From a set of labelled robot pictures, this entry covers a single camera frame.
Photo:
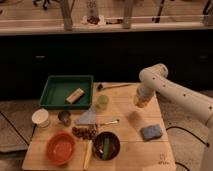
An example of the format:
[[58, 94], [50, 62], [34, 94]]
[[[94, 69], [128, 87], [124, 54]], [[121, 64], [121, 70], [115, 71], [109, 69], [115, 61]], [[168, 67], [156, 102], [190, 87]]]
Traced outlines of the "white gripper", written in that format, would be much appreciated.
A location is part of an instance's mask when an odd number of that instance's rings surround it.
[[150, 100], [154, 95], [154, 91], [145, 84], [140, 84], [136, 90], [136, 94], [140, 100]]

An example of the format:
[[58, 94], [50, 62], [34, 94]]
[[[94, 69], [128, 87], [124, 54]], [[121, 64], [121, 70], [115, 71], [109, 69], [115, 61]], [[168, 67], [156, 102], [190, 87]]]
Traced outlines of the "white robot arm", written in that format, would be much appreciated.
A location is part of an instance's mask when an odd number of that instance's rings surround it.
[[143, 108], [158, 92], [193, 114], [209, 129], [200, 171], [213, 171], [213, 98], [169, 81], [167, 76], [168, 69], [161, 63], [142, 69], [134, 103]]

